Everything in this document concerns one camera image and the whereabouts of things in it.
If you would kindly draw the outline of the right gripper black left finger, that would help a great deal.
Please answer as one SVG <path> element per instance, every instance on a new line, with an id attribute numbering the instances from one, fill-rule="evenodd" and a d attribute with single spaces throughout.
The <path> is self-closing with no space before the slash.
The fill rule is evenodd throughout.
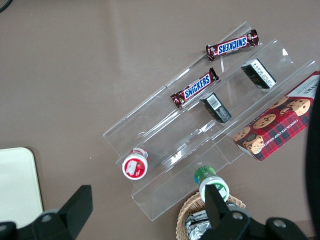
<path id="1" fill-rule="evenodd" d="M 93 212 L 92 186 L 82 185 L 57 211 L 43 213 L 29 225 L 17 228 L 0 223 L 2 240 L 75 240 Z"/>

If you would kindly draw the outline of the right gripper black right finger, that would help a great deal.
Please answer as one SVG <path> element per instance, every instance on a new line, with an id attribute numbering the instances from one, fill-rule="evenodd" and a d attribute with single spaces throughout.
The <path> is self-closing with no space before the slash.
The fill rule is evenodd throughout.
<path id="1" fill-rule="evenodd" d="M 261 224 L 239 210 L 229 210 L 214 185 L 205 186 L 205 211 L 211 228 L 202 240 L 307 240 L 292 221 L 271 217 Z"/>

